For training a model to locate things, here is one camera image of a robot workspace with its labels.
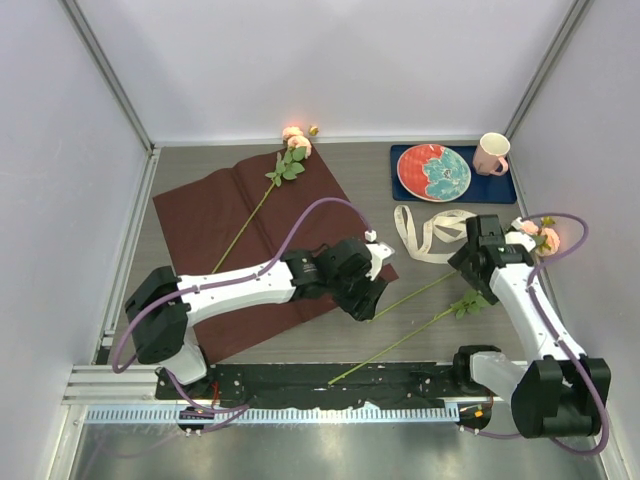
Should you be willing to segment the dark red wrapping paper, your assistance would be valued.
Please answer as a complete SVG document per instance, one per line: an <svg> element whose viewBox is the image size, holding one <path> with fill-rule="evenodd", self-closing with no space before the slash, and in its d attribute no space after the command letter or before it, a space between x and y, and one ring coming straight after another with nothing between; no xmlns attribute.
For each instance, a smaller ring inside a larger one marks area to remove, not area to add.
<svg viewBox="0 0 640 480"><path fill-rule="evenodd" d="M273 153L254 156L155 196L156 213L178 274L204 275L213 270L269 187L265 174L275 162ZM303 166L305 171L296 180L285 181L270 194L218 272L271 259L304 210L320 198L325 204L303 220L290 248L315 250L363 237L363 221L337 202L345 193L319 153L313 152ZM255 306L206 320L196 326L195 335L208 360L217 363L335 308L328 296Z"/></svg>

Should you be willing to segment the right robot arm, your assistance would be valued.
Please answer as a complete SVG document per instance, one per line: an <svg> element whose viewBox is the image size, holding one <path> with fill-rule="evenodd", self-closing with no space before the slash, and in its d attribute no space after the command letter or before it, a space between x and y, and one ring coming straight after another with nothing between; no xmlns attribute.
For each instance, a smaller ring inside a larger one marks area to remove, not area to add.
<svg viewBox="0 0 640 480"><path fill-rule="evenodd" d="M606 442L611 370L562 324L538 279L536 242L521 224L504 229L495 215L469 217L466 243L448 263L480 299L505 309L527 363L516 364L494 346L463 346L453 360L453 386L465 395L487 390L507 402L524 438L598 435Z"/></svg>

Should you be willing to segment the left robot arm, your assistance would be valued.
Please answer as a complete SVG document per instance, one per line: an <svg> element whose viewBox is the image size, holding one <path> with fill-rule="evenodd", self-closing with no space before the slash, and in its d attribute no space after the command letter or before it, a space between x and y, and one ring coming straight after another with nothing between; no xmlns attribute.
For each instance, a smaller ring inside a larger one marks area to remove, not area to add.
<svg viewBox="0 0 640 480"><path fill-rule="evenodd" d="M249 307L328 296L356 321L375 316L388 284L382 270L393 249L372 238L350 238L314 254L292 250L267 263L212 275L154 269L125 303L135 361L159 364L190 398L213 385L205 355L186 338L188 329L212 317Z"/></svg>

